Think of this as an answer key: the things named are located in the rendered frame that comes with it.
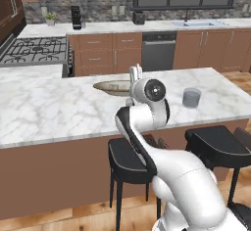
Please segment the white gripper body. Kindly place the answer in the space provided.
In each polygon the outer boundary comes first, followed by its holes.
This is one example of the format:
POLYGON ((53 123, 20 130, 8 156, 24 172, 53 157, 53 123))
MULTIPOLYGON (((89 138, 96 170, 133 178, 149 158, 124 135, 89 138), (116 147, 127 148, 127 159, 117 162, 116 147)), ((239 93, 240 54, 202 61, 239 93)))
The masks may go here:
POLYGON ((131 66, 129 68, 129 76, 130 76, 131 83, 142 78, 143 71, 142 71, 142 67, 140 66, 140 64, 136 64, 135 66, 131 66))

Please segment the dark grey dishwasher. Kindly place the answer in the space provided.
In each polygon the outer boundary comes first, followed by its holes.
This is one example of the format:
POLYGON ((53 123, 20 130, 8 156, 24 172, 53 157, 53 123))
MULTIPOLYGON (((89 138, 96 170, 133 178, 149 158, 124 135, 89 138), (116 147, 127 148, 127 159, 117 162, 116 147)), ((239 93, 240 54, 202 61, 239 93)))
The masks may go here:
POLYGON ((144 71, 173 68, 176 48, 176 31, 142 33, 141 66, 144 71))

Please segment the brown base cupboards with drawers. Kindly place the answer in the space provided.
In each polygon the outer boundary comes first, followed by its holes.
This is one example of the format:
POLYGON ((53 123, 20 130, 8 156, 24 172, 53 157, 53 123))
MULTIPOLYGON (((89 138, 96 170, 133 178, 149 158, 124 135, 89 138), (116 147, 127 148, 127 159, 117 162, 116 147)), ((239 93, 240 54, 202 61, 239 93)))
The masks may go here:
POLYGON ((75 76, 126 73, 141 64, 141 32, 69 36, 75 52, 75 76))

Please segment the black toaster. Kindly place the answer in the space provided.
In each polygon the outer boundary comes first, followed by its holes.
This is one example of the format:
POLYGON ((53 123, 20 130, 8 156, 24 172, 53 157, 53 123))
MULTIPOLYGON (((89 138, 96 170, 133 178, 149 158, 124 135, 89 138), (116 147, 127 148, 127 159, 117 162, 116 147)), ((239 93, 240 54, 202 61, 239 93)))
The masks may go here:
POLYGON ((144 15, 144 13, 141 12, 141 11, 134 11, 132 13, 132 22, 134 24, 139 24, 139 25, 145 24, 145 15, 144 15))

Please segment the black oven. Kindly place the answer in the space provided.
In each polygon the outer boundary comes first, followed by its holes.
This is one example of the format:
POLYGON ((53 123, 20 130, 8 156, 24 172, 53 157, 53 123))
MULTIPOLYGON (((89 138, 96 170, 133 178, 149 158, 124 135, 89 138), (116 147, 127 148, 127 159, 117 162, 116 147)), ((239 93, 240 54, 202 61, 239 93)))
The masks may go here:
POLYGON ((74 77, 75 76, 75 51, 72 47, 69 47, 68 62, 63 64, 62 77, 74 77))

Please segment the black tap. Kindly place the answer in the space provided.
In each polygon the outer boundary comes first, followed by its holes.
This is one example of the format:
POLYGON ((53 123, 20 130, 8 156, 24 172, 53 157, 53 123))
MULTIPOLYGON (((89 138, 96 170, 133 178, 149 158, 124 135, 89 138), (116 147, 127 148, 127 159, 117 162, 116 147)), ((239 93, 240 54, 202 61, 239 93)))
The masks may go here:
POLYGON ((186 13, 185 13, 185 17, 184 17, 185 23, 187 23, 190 20, 188 13, 191 11, 192 11, 191 8, 187 8, 186 13))

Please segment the steel sink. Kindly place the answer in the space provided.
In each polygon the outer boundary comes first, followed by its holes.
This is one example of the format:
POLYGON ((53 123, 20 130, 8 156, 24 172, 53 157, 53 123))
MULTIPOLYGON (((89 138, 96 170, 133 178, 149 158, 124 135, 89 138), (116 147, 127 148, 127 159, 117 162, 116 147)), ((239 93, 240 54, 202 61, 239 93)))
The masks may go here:
POLYGON ((173 25, 179 27, 205 27, 205 26, 225 26, 227 24, 218 21, 173 21, 173 25))

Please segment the brown base cupboards under sink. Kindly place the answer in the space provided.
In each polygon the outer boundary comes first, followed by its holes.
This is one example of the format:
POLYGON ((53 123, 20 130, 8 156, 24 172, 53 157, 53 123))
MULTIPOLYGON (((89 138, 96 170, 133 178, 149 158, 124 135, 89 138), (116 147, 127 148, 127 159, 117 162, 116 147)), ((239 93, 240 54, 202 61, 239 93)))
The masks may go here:
POLYGON ((243 70, 251 48, 251 28, 179 30, 174 69, 243 70))

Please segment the black coffee machine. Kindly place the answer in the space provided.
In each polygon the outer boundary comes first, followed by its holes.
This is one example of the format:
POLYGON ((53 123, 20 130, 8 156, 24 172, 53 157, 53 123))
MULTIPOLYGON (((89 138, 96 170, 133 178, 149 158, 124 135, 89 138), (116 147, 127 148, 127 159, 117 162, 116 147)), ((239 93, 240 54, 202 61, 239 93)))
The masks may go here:
POLYGON ((71 6, 73 29, 81 29, 79 6, 71 6))

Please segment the black stool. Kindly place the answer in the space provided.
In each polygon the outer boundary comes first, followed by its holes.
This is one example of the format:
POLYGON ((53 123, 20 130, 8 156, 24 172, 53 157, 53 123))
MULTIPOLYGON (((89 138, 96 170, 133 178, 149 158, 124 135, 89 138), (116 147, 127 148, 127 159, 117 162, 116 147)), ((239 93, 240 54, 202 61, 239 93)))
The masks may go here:
POLYGON ((237 127, 231 133, 224 125, 193 128, 185 131, 186 151, 196 155, 207 168, 233 168, 227 206, 233 195, 239 170, 251 165, 251 133, 237 127))
POLYGON ((117 182, 116 231, 120 231, 123 184, 144 184, 145 199, 149 196, 149 184, 153 176, 136 155, 125 138, 108 142, 110 163, 110 203, 113 202, 114 182, 117 182))
POLYGON ((251 208, 239 203, 231 203, 228 207, 235 217, 244 225, 246 231, 251 231, 251 208))

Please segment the small green potted plant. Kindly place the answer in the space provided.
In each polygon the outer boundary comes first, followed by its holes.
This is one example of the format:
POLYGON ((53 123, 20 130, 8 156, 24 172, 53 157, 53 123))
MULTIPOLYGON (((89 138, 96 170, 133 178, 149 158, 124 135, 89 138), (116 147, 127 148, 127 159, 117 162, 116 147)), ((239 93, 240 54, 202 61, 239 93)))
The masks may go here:
POLYGON ((46 23, 48 26, 53 26, 55 24, 55 15, 52 14, 52 13, 47 13, 45 16, 44 16, 45 20, 46 20, 46 23))

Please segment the black gas hob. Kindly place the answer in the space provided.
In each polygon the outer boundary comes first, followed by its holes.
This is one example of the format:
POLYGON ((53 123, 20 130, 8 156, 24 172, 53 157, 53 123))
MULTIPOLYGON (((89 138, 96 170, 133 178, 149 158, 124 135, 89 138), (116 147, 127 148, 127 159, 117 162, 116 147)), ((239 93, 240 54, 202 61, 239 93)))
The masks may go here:
POLYGON ((16 38, 0 56, 0 67, 66 64, 69 54, 66 36, 16 38))

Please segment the brown kitchen island base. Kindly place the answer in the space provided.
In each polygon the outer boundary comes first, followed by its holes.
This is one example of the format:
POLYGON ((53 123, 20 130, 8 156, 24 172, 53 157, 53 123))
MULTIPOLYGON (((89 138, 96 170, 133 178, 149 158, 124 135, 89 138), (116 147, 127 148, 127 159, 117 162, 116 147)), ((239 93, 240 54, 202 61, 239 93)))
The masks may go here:
POLYGON ((0 220, 107 202, 110 139, 0 149, 0 220))

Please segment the dark brown tall cabinet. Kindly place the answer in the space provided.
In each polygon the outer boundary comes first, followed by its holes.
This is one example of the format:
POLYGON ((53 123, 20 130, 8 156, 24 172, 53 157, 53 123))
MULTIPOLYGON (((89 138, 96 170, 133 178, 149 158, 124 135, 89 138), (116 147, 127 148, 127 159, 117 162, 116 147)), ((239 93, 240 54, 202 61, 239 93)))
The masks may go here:
POLYGON ((18 36, 25 26, 22 0, 0 0, 0 44, 11 33, 18 36))

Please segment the white wall socket pair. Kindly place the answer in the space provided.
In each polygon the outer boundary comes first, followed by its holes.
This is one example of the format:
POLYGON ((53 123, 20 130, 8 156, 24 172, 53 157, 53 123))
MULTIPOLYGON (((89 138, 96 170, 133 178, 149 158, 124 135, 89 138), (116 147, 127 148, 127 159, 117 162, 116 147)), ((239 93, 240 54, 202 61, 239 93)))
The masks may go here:
POLYGON ((113 6, 112 7, 112 15, 116 16, 123 16, 126 13, 126 7, 125 6, 113 6))

